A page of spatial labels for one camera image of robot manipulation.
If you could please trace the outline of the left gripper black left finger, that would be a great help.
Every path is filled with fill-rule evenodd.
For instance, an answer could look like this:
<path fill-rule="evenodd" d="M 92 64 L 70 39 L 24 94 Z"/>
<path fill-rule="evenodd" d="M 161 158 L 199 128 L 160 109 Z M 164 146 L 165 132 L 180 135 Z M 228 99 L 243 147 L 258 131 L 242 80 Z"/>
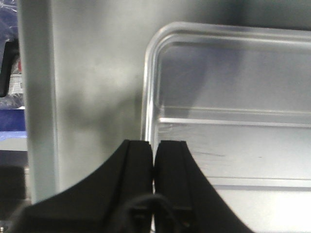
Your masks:
<path fill-rule="evenodd" d="M 67 190 L 24 208 L 16 233 L 116 233 L 120 210 L 153 192 L 153 154 L 146 141 L 124 140 L 94 172 Z"/>

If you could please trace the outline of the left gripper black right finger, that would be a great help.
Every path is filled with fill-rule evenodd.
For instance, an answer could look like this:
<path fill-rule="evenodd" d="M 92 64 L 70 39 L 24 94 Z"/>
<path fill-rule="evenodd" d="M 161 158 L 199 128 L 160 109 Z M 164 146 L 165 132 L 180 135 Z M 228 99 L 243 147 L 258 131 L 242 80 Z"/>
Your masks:
<path fill-rule="evenodd" d="M 250 233 L 195 162 L 185 141 L 161 141 L 155 191 L 170 203 L 187 233 Z"/>

